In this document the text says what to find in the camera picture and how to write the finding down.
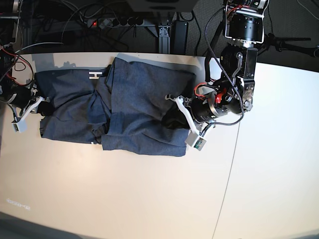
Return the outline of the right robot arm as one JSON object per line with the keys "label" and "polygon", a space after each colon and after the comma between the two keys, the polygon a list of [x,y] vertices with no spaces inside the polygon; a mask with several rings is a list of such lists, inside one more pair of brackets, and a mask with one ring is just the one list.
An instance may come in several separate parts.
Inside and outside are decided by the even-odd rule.
{"label": "right robot arm", "polygon": [[[33,67],[19,53],[13,51],[17,37],[13,31],[22,32],[23,0],[2,0],[0,2],[0,101],[11,108],[15,121],[19,121],[27,109],[31,113],[49,116],[54,107],[49,98],[38,91]],[[19,83],[12,76],[18,63],[30,68],[31,77]]]}

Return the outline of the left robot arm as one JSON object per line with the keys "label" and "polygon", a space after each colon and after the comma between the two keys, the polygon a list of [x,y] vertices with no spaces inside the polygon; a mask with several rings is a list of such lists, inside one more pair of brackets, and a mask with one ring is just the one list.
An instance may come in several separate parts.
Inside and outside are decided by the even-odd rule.
{"label": "left robot arm", "polygon": [[225,0],[222,21],[212,39],[209,23],[204,28],[207,53],[205,81],[194,87],[193,96],[168,95],[175,106],[162,119],[169,129],[195,130],[199,125],[217,125],[216,119],[232,112],[241,117],[253,107],[257,44],[264,42],[267,0]]}

